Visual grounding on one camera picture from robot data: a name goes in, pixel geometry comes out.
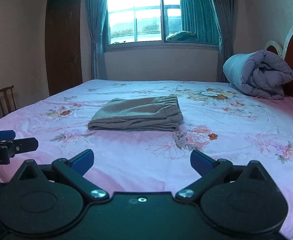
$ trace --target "fabric fold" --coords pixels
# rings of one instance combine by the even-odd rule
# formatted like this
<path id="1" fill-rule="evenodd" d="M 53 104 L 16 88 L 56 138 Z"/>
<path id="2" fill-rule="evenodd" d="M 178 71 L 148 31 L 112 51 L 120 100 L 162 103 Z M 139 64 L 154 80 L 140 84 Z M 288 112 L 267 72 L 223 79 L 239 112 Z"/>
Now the fabric fold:
<path id="1" fill-rule="evenodd" d="M 88 123 L 89 130 L 178 131 L 183 119 L 175 95 L 137 99 L 115 98 Z"/>
<path id="2" fill-rule="evenodd" d="M 223 72 L 241 92 L 266 99 L 284 99 L 282 85 L 293 79 L 289 65 L 265 49 L 233 55 L 225 62 Z"/>

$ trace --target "window pane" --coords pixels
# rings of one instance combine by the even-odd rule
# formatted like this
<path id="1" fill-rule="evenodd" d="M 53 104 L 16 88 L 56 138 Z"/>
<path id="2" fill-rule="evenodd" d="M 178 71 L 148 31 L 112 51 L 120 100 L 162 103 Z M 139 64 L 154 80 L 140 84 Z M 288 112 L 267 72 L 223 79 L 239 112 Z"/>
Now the window pane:
<path id="1" fill-rule="evenodd" d="M 136 11 L 137 41 L 160 41 L 161 11 L 160 9 Z"/>
<path id="2" fill-rule="evenodd" d="M 167 42 L 219 43 L 210 0 L 164 0 Z"/>
<path id="3" fill-rule="evenodd" d="M 109 43 L 162 40 L 160 0 L 108 0 Z"/>
<path id="4" fill-rule="evenodd" d="M 109 14 L 110 44 L 134 42 L 134 12 Z"/>

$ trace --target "floral bed sheet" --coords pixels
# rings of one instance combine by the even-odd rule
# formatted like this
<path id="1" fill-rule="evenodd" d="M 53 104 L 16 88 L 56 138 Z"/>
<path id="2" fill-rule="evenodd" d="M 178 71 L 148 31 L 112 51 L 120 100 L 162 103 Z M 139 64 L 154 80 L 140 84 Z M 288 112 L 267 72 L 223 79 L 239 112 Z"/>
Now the floral bed sheet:
<path id="1" fill-rule="evenodd" d="M 113 98 L 175 94 L 184 116 L 177 132 L 89 131 L 87 124 Z M 192 150 L 237 165 L 260 161 L 289 204 L 281 229 L 293 238 L 293 98 L 253 98 L 225 83 L 118 82 L 92 80 L 0 119 L 0 130 L 16 138 L 35 137 L 35 152 L 16 155 L 0 165 L 0 182 L 9 181 L 21 163 L 48 164 L 90 148 L 94 166 L 86 179 L 114 191 L 171 191 L 200 176 L 190 165 Z"/>

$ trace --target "brown wooden door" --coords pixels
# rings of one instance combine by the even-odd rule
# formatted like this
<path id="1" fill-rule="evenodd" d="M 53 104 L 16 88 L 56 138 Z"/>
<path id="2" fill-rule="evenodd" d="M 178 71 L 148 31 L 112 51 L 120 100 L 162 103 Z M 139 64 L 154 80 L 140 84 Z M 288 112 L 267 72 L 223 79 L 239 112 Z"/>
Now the brown wooden door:
<path id="1" fill-rule="evenodd" d="M 45 60 L 50 96 L 82 84 L 81 0 L 48 0 Z"/>

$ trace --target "wooden chair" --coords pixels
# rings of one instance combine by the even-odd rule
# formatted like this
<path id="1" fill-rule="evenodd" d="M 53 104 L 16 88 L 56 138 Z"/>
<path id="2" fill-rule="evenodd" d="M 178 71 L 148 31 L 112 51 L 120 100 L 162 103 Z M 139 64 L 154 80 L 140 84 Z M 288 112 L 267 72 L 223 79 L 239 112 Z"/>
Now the wooden chair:
<path id="1" fill-rule="evenodd" d="M 8 113 L 7 114 L 9 114 L 9 113 L 11 113 L 11 112 L 13 112 L 13 111 L 16 110 L 16 105 L 15 105 L 15 101 L 14 101 L 14 96 L 13 96 L 12 88 L 14 88 L 14 86 L 7 87 L 7 88 L 3 88 L 3 89 L 0 90 L 0 93 L 3 92 L 3 94 L 4 94 L 4 100 L 5 100 L 5 103 L 6 103 L 6 106 L 7 106 L 7 110 L 8 110 Z M 8 99 L 8 93 L 7 93 L 7 91 L 9 89 L 11 90 L 12 100 L 13 100 L 13 104 L 14 104 L 14 110 L 11 109 L 10 101 Z M 4 113 L 3 105 L 2 105 L 2 102 L 1 102 L 1 97 L 0 97 L 0 106 L 1 106 L 1 110 L 2 110 L 3 116 L 7 115 L 7 114 Z"/>

